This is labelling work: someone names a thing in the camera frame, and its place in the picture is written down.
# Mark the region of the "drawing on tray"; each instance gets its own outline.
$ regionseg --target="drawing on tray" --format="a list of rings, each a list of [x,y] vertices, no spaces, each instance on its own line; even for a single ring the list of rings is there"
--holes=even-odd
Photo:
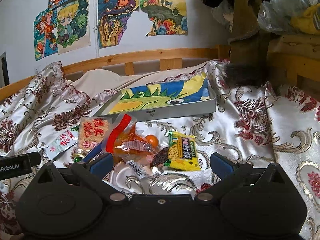
[[[150,109],[210,99],[208,80],[196,75],[189,80],[163,82],[121,90],[121,99],[110,113]]]

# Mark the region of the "yellow snack package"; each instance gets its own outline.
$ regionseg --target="yellow snack package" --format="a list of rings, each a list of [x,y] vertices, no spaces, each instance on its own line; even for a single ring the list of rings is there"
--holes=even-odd
[[[200,171],[195,137],[170,131],[168,160],[164,166],[181,171]]]

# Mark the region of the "plastic bag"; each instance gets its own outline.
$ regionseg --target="plastic bag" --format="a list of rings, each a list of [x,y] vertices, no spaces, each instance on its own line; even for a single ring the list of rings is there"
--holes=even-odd
[[[233,27],[233,8],[227,0],[223,0],[218,7],[211,9],[213,17],[222,24],[229,32]]]
[[[271,0],[261,4],[260,28],[276,34],[320,34],[320,0]]]
[[[77,155],[85,157],[104,138],[111,125],[112,118],[82,117],[79,126]]]
[[[158,149],[136,132],[136,122],[133,116],[120,113],[105,134],[102,150],[121,157],[125,162],[133,160],[141,165],[149,165]]]

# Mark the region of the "metal screw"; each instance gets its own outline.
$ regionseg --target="metal screw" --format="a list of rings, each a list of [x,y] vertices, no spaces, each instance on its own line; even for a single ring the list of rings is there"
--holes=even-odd
[[[200,193],[198,195],[198,199],[202,201],[210,201],[212,200],[213,196],[210,193]]]
[[[159,204],[164,204],[164,203],[165,203],[165,200],[164,200],[164,199],[159,199],[159,200],[158,200],[158,203],[159,203]]]
[[[114,193],[110,195],[110,199],[113,201],[123,201],[125,199],[125,195],[122,193]]]

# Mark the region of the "blue gripper pad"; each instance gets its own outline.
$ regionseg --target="blue gripper pad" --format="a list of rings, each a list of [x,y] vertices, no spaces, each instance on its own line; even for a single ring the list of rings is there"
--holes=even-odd
[[[210,157],[210,166],[212,171],[217,174],[220,179],[232,174],[237,165],[218,153],[213,153]]]
[[[87,164],[89,166],[89,172],[96,175],[99,179],[103,179],[112,171],[113,157],[110,153],[105,153],[103,156]]]

